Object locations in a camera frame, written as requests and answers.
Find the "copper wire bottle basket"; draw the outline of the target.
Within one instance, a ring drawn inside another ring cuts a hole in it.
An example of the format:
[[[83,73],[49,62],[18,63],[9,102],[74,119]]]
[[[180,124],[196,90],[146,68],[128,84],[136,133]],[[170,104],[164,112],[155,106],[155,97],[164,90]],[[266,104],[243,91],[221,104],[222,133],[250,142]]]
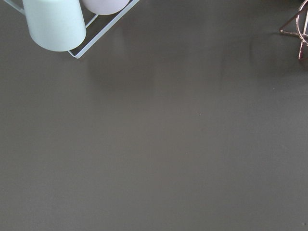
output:
[[[286,29],[290,24],[295,25],[294,31]],[[301,61],[308,59],[308,0],[302,1],[297,12],[279,28],[279,33],[299,38],[297,58]]]

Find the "pink plastic cup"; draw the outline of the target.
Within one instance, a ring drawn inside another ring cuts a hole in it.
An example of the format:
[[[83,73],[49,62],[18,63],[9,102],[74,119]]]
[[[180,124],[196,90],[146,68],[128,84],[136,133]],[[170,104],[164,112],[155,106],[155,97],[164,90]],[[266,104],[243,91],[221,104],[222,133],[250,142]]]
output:
[[[129,0],[83,0],[84,6],[98,15],[111,15],[127,6]]]

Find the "green plastic cup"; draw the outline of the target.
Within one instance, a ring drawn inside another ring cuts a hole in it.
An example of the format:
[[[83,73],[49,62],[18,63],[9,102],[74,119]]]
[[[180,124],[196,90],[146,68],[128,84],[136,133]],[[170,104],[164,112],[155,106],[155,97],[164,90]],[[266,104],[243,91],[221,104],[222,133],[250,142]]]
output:
[[[24,0],[31,38],[50,51],[69,51],[86,37],[86,26],[78,0]]]

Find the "white cup rack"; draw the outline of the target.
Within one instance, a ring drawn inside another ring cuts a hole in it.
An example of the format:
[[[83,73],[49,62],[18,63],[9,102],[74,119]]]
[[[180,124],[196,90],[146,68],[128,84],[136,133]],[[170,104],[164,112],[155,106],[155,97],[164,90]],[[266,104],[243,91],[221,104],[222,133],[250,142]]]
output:
[[[89,11],[84,6],[82,1],[79,2],[86,26],[86,37],[79,46],[67,51],[76,59],[83,56],[111,27],[113,27],[131,8],[137,4],[136,0],[130,0],[127,6],[117,13],[111,15],[98,15]],[[19,13],[26,16],[23,5],[19,6],[13,0],[8,0],[6,3]]]

